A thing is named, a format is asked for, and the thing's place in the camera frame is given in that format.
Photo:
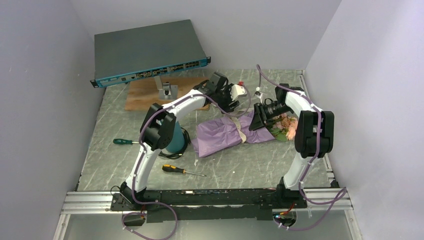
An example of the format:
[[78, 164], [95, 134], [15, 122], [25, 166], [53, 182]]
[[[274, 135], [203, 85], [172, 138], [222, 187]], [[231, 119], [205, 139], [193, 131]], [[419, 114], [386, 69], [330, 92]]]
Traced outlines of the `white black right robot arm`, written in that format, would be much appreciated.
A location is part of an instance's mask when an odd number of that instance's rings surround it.
[[275, 87], [275, 97], [276, 100], [269, 103], [254, 104], [249, 130], [256, 131], [271, 126], [274, 118], [284, 113], [297, 116], [298, 124], [294, 136], [296, 154], [288, 172], [283, 176], [285, 188], [275, 194], [276, 203], [287, 208], [295, 201], [295, 194], [291, 190], [303, 187], [315, 160], [332, 151], [335, 115], [332, 111], [317, 107], [300, 87], [281, 83]]

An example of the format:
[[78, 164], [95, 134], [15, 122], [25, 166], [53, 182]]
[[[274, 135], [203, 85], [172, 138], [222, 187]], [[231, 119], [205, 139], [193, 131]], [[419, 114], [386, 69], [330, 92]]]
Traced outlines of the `beige ribbon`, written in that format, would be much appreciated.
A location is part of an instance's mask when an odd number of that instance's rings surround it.
[[247, 136], [243, 129], [247, 130], [252, 122], [252, 110], [253, 108], [243, 108], [238, 112], [247, 110], [247, 112], [240, 117], [231, 116], [229, 119], [235, 124], [236, 131], [239, 134], [241, 139], [241, 143], [245, 143], [247, 141]]

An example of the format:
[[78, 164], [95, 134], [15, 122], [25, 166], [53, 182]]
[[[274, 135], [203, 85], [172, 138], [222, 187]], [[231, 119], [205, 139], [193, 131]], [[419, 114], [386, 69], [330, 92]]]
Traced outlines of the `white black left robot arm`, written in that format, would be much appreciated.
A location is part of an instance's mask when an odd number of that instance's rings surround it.
[[229, 116], [240, 104], [239, 98], [249, 96], [243, 82], [230, 83], [226, 76], [214, 72], [210, 79], [195, 85], [182, 97], [164, 105], [152, 104], [140, 129], [138, 156], [130, 175], [119, 188], [124, 204], [131, 210], [143, 205], [156, 158], [171, 143], [180, 119], [208, 104], [213, 104]]

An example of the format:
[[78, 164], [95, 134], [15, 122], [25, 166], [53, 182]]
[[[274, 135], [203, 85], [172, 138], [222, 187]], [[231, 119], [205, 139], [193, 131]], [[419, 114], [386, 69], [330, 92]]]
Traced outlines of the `purple flower bouquet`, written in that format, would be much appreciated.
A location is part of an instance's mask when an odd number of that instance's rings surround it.
[[[254, 131], [243, 129], [247, 136], [244, 143], [258, 144], [273, 140], [292, 141], [296, 136], [297, 126], [297, 117], [283, 113], [273, 117], [270, 126]], [[244, 143], [241, 143], [236, 126], [228, 116], [200, 123], [196, 126], [196, 138], [192, 140], [193, 149], [200, 158]]]

